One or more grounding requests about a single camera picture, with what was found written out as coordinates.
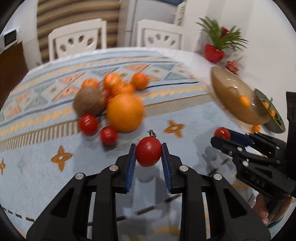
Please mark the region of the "person's right hand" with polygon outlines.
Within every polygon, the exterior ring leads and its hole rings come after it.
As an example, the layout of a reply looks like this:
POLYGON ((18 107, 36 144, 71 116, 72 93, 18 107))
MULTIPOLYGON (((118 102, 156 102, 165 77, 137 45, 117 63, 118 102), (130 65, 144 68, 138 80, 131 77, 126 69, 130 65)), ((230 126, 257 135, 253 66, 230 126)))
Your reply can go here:
POLYGON ((253 210, 259 216, 261 221, 265 225, 269 225, 271 223, 279 222, 289 209, 292 202, 292 197, 289 196, 280 204, 280 210, 276 213, 276 215, 271 218, 269 213, 269 204, 267 203, 267 198, 263 194, 258 194, 256 197, 255 205, 253 210))

